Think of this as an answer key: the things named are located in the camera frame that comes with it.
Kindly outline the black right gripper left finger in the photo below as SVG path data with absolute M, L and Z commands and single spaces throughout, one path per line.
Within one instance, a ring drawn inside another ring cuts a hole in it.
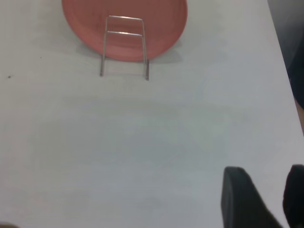
M 280 228 L 264 204 L 248 173 L 226 167 L 223 175 L 221 212 L 225 228 Z

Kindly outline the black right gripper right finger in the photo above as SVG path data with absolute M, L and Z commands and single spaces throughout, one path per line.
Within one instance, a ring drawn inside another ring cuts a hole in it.
M 304 227 L 304 166 L 293 165 L 286 179 L 283 210 L 290 228 Z

